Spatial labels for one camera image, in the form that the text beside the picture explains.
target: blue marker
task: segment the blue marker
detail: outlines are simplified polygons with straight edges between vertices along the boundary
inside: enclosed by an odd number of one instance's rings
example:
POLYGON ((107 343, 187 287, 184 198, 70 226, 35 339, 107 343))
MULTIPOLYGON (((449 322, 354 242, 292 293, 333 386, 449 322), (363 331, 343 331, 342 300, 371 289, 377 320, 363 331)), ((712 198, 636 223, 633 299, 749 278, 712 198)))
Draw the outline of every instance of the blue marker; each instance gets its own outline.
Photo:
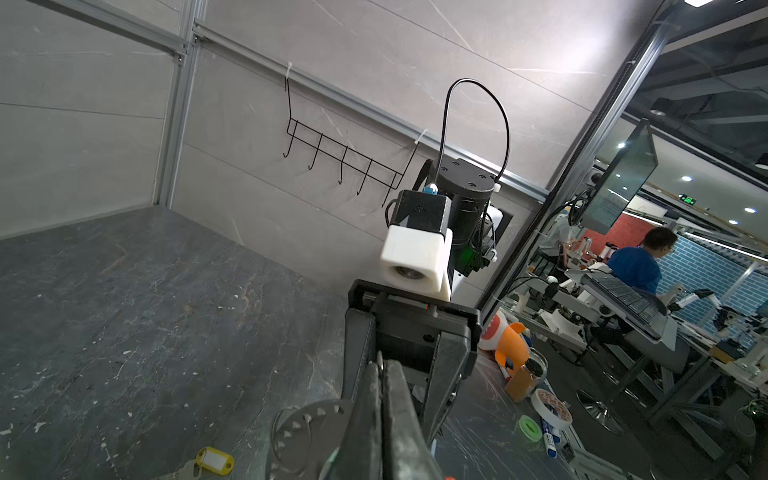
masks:
POLYGON ((555 458, 558 456, 558 450, 554 446, 554 437, 552 436, 552 427, 549 423, 541 419, 541 432, 544 433, 544 445, 547 447, 547 455, 555 458))
MULTIPOLYGON (((558 411, 553 409, 551 405, 547 405, 547 408, 549 409, 550 412, 554 413, 554 416, 560 418, 560 416, 558 415, 558 411)), ((549 432, 552 434, 552 437, 554 438, 554 443, 555 444, 560 443, 561 437, 562 437, 560 433, 560 429, 556 429, 551 424, 549 424, 549 432)))

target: red wall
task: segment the red wall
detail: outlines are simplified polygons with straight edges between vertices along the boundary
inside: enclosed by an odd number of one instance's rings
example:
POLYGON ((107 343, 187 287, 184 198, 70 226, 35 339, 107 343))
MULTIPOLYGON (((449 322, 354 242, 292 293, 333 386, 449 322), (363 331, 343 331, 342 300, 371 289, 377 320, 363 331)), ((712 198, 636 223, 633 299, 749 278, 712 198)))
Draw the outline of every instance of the red wall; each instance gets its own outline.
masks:
POLYGON ((619 248, 640 245, 640 242, 645 238, 645 234, 654 227, 655 225, 645 220, 621 214, 616 223, 614 223, 614 226, 608 231, 608 235, 601 235, 598 232, 587 229, 584 236, 592 239, 592 247, 590 248, 592 253, 600 255, 600 252, 605 248, 606 242, 611 242, 619 248))

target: green light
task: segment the green light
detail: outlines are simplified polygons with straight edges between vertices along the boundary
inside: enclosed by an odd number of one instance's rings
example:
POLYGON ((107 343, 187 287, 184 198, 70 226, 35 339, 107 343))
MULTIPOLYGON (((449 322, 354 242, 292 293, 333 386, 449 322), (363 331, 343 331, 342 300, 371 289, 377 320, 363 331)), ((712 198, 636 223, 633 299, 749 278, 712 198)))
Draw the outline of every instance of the green light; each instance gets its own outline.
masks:
POLYGON ((684 204, 693 205, 696 203, 696 199, 690 195, 680 195, 679 198, 684 204))

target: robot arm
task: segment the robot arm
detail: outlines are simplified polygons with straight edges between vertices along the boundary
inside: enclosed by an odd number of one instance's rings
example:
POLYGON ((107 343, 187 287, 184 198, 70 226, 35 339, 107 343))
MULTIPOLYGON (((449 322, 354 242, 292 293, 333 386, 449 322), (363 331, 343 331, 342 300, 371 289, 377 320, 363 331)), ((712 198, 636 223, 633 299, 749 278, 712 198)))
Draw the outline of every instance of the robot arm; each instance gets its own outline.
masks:
POLYGON ((706 298, 712 304, 715 306, 715 308, 719 309, 722 304, 720 303, 720 300, 715 296, 715 292, 708 288, 700 288, 698 290, 694 290, 692 294, 689 296, 686 296, 682 300, 678 300, 677 302, 672 302, 668 306, 669 310, 671 312, 677 312, 685 308, 686 306, 689 306, 691 303, 695 302, 699 298, 706 298))

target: wire hook rack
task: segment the wire hook rack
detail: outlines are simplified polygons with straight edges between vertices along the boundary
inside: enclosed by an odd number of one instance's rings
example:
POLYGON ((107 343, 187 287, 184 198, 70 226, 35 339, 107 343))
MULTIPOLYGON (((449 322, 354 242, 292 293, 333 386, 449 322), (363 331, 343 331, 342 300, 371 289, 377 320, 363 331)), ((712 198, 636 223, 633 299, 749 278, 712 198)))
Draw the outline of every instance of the wire hook rack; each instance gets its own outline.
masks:
POLYGON ((340 141, 334 140, 333 138, 329 137, 328 135, 324 134, 321 131, 315 130, 314 128, 310 127, 309 125, 303 123, 302 121, 297 120, 293 117, 293 108, 291 105, 290 100, 290 80, 286 76, 285 78, 285 91, 288 92, 288 126, 286 128, 286 134, 290 137, 290 143, 288 144, 288 151, 283 154, 283 158, 288 158, 288 155, 290 155, 291 147, 293 146, 293 141, 298 140, 306 145, 309 145, 311 148, 314 149, 315 154, 312 158, 312 163, 308 166, 309 170, 312 170, 315 166, 315 162, 317 161, 317 154, 322 153, 325 154, 327 157, 332 158, 335 161, 338 161, 340 163, 339 165, 339 185, 342 184, 344 181, 344 166, 346 165, 349 168, 352 168, 355 171, 358 171, 362 174, 362 182, 360 182, 360 188, 357 189, 357 195, 360 195, 360 192, 362 191, 363 185, 366 184, 367 179, 374 180, 384 187, 387 187, 386 195, 384 196, 384 201, 382 202, 382 208, 384 207, 384 204, 387 201, 387 198, 389 198, 389 192, 392 190, 398 190, 400 188, 400 183, 402 182, 402 179, 406 175, 406 171, 408 171, 408 167, 411 165, 411 161, 413 160, 413 157, 416 154, 416 150, 419 148, 419 144, 417 143, 416 146, 413 149, 413 152, 411 152, 411 157, 408 159, 408 163, 406 164, 406 168, 403 169, 402 172, 397 171, 391 167, 387 167, 381 162, 378 162, 376 160, 373 160, 373 158, 369 157, 368 155, 362 154, 359 151, 355 150, 354 148, 350 147, 349 145, 345 145, 341 143, 340 141), (311 144, 309 141, 304 140, 303 138, 296 135, 296 129, 301 126, 302 129, 308 130, 313 132, 316 135, 319 135, 319 139, 316 144, 311 144), (334 154, 331 154, 330 152, 323 150, 322 144, 323 144, 323 138, 332 141, 334 144, 339 145, 340 147, 344 148, 344 152, 341 155, 341 158, 337 157, 334 154), (368 167, 365 170, 361 170, 360 168, 356 167, 355 165, 352 165, 347 161, 347 153, 353 152, 354 154, 359 155, 362 158, 365 158, 368 160, 368 167), (375 177, 371 171, 371 166, 376 165, 377 167, 380 167, 385 171, 384 175, 387 177, 391 174, 392 178, 391 180, 383 180, 382 178, 375 177))

